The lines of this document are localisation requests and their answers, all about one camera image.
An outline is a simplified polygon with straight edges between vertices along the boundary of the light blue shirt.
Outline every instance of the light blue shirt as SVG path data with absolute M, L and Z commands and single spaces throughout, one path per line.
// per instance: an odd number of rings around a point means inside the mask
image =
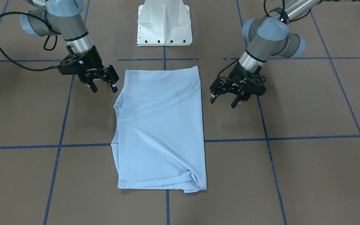
M 126 70 L 114 108 L 118 188 L 206 189 L 198 67 Z

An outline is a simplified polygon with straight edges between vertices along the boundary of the light blue joint cap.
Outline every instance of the light blue joint cap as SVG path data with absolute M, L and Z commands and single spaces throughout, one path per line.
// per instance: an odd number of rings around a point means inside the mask
M 297 51 L 290 58 L 300 57 L 305 51 L 306 42 L 303 37 L 301 37 L 301 36 L 298 36 L 298 37 L 300 37 L 300 45 L 298 46 Z
M 40 35 L 38 35 L 33 27 L 31 27 L 30 22 L 29 22 L 29 17 L 27 15 L 21 15 L 20 16 L 20 24 L 22 26 L 22 29 L 27 33 L 30 34 L 31 36 L 34 37 L 41 37 Z
M 249 19 L 245 22 L 244 26 L 242 26 L 242 35 L 244 36 L 245 39 L 247 39 L 248 41 L 250 40 L 250 29 L 251 29 L 251 25 L 253 24 L 253 22 L 256 19 Z
M 280 41 L 287 37 L 290 29 L 284 23 L 272 17 L 268 17 L 257 29 L 257 34 L 266 40 Z
M 83 0 L 48 0 L 45 5 L 56 17 L 74 17 L 84 10 Z

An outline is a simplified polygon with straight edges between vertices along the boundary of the light blue cloth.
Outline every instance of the light blue cloth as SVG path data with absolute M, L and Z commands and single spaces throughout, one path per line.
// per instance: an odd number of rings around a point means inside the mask
M 206 189 L 198 67 L 126 70 L 114 108 L 118 188 Z

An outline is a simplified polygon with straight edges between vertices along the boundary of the blue tape grid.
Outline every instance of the blue tape grid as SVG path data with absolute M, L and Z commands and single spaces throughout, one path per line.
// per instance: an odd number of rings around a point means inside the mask
M 352 107 L 351 107 L 350 101 L 348 100 L 348 97 L 347 97 L 347 94 L 345 93 L 343 84 L 341 83 L 340 77 L 338 76 L 338 72 L 337 72 L 337 70 L 336 70 L 336 67 L 334 66 L 333 59 L 332 59 L 332 57 L 330 56 L 330 53 L 329 53 L 329 51 L 328 51 L 328 49 L 327 49 L 326 43 L 324 42 L 322 33 L 321 33 L 320 30 L 319 30 L 319 26 L 318 26 L 318 24 L 317 24 L 317 22 L 316 22 L 316 20 L 315 20 L 315 17 L 314 17 L 314 15 L 313 15 L 313 13 L 310 12 L 310 15 L 312 16 L 313 22 L 314 22 L 314 24 L 315 24 L 315 26 L 316 26 L 316 29 L 317 29 L 318 33 L 319 33 L 320 39 L 322 40 L 324 49 L 326 50 L 327 56 L 328 56 L 328 58 L 329 58 L 329 60 L 330 60 L 330 62 L 331 62 L 331 66 L 333 67 L 334 73 L 336 74 L 337 81 L 338 81 L 338 83 L 339 83 L 339 85 L 340 85 L 340 88 L 341 88 L 342 93 L 344 94 L 345 101 L 346 101 L 347 104 L 348 104 L 348 107 L 349 107 L 349 109 L 350 109 L 350 111 L 351 111 L 351 115 L 352 115 L 352 117 L 354 118 L 354 121 L 355 121 L 355 124 L 356 124 L 356 128 L 357 128 L 357 130 L 359 131 L 359 135 L 360 135 L 360 127 L 359 127 L 358 121 L 356 120 L 356 117 L 355 117 L 354 111 L 353 111 L 353 109 L 352 109 Z
M 4 6 L 4 10 L 3 13 L 6 11 L 7 6 L 8 6 L 9 0 L 6 0 L 6 4 Z M 238 3 L 238 0 L 236 0 L 237 3 L 237 10 L 239 13 L 239 18 L 240 18 L 240 24 L 241 26 L 243 25 L 243 20 L 241 17 L 241 12 L 240 12 L 240 6 Z M 90 5 L 90 0 L 87 1 L 87 6 L 86 6 L 86 14 L 84 17 L 84 22 L 86 22 L 87 20 L 87 16 L 88 16 L 88 9 L 89 9 L 89 5 Z M 278 137 L 278 138 L 269 138 L 267 135 L 267 130 L 266 130 L 266 124 L 264 121 L 264 115 L 263 115 L 263 110 L 262 110 L 262 106 L 261 106 L 261 102 L 259 97 L 257 97 L 257 102 L 260 108 L 260 112 L 261 112 L 261 117 L 262 117 L 262 125 L 264 128 L 264 132 L 265 132 L 265 138 L 246 138 L 246 139 L 218 139 L 218 140 L 205 140 L 206 143 L 218 143 L 218 142 L 249 142 L 249 141 L 266 141 L 267 143 L 267 148 L 269 151 L 269 157 L 272 163 L 272 169 L 274 172 L 274 179 L 275 179 L 275 183 L 276 183 L 276 189 L 277 189 L 277 193 L 279 196 L 279 201 L 280 201 L 280 206 L 281 206 L 281 210 L 282 210 L 282 214 L 283 214 L 283 220 L 284 220 L 284 224 L 287 225 L 287 221 L 286 221 L 286 215 L 284 212 L 284 206 L 283 206 L 283 201 L 281 198 L 281 194 L 278 188 L 278 181 L 277 181 L 277 175 L 276 175 L 276 171 L 275 171 L 275 167 L 274 167 L 274 162 L 273 162 L 273 157 L 272 157 L 272 153 L 270 151 L 270 141 L 285 141 L 285 140 L 313 140 L 313 139 L 333 139 L 333 138 L 360 138 L 360 127 L 359 124 L 356 120 L 355 114 L 353 112 L 353 109 L 350 105 L 350 102 L 347 98 L 347 95 L 344 91 L 344 87 L 341 83 L 341 80 L 338 76 L 337 70 L 334 66 L 333 63 L 333 59 L 360 59 L 360 57 L 331 57 L 330 53 L 327 49 L 326 43 L 323 39 L 323 36 L 319 30 L 319 27 L 316 23 L 316 20 L 314 18 L 313 13 L 311 13 L 311 17 L 314 21 L 314 24 L 316 26 L 316 29 L 320 35 L 320 38 L 322 40 L 322 43 L 324 45 L 324 48 L 327 52 L 327 57 L 299 57 L 296 59 L 287 59 L 287 58 L 281 58 L 281 57 L 271 57 L 271 59 L 275 59 L 275 60 L 300 60 L 300 59 L 329 59 L 334 73 L 336 74 L 338 83 L 341 87 L 341 90 L 344 94 L 344 98 L 347 101 L 348 107 L 351 111 L 351 114 L 354 118 L 355 124 L 357 126 L 357 129 L 359 131 L 359 135 L 341 135 L 341 136 L 316 136 L 316 137 Z M 164 50 L 164 57 L 163 58 L 123 58 L 123 59 L 119 59 L 118 61 L 163 61 L 164 62 L 164 70 L 166 70 L 166 62 L 167 61 L 182 61 L 182 60 L 199 60 L 199 58 L 167 58 L 166 57 L 166 47 L 163 47 Z M 238 57 L 231 57 L 229 58 L 230 60 L 236 60 L 238 59 Z M 61 60 L 17 60 L 18 62 L 59 62 Z M 8 60 L 0 60 L 0 63 L 8 63 Z M 59 156 L 60 156 L 60 151 L 62 148 L 70 148 L 70 147 L 100 147 L 100 146 L 110 146 L 110 143 L 96 143 L 96 144 L 63 144 L 63 136 L 64 136 L 64 130 L 65 130 L 65 126 L 66 126 L 66 119 L 68 116 L 68 110 L 69 110 L 69 105 L 70 105 L 70 95 L 71 95 L 71 91 L 73 88 L 73 81 L 74 81 L 75 76 L 72 76 L 72 81 L 70 84 L 70 89 L 69 89 L 69 95 L 67 98 L 67 104 L 66 104 L 66 111 L 65 111 L 65 115 L 64 115 L 64 121 L 63 121 L 63 125 L 62 125 L 62 132 L 61 132 L 61 136 L 60 136 L 60 141 L 59 144 L 55 144 L 55 145 L 32 145 L 32 146 L 5 146 L 5 147 L 0 147 L 0 150 L 4 150 L 4 149 L 29 149 L 29 148 L 57 148 L 57 155 L 56 155 L 56 161 L 55 161 L 55 166 L 54 166 L 54 172 L 52 175 L 52 180 L 51 180 L 51 187 L 50 187 L 50 193 L 49 193 L 49 197 L 48 197 L 48 202 L 47 202 L 47 207 L 46 207 L 46 213 L 44 216 L 44 225 L 46 225 L 47 223 L 47 219 L 48 219 L 48 213 L 49 213 L 49 208 L 50 208 L 50 204 L 51 204 L 51 199 L 52 199 L 52 194 L 53 194 L 53 188 L 54 188 L 54 182 L 55 182 L 55 177 L 56 177 L 56 171 L 58 168 L 58 162 L 59 162 Z M 166 218 L 167 218 L 167 224 L 170 224 L 170 193 L 169 190 L 166 190 Z

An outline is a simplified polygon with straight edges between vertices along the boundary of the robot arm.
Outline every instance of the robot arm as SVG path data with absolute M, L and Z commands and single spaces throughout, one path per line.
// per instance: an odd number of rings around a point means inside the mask
M 80 13 L 84 10 L 83 0 L 24 0 L 38 9 L 27 13 L 46 21 L 22 15 L 20 24 L 23 30 L 36 37 L 46 35 L 62 35 L 67 43 L 69 55 L 57 67 L 64 75 L 77 74 L 82 83 L 86 83 L 91 90 L 97 92 L 94 79 L 101 79 L 117 92 L 116 82 L 119 77 L 112 65 L 104 67 L 101 57 L 88 33 Z
M 285 58 L 299 57 L 305 50 L 305 40 L 297 34 L 289 33 L 287 26 L 297 20 L 322 0 L 289 0 L 284 6 L 277 7 L 260 20 L 248 20 L 242 29 L 244 38 L 250 41 L 243 55 L 228 78 L 217 77 L 210 87 L 211 103 L 217 96 L 225 93 L 237 97 L 231 104 L 247 101 L 252 94 L 261 96 L 266 92 L 265 77 L 259 71 L 271 56 Z

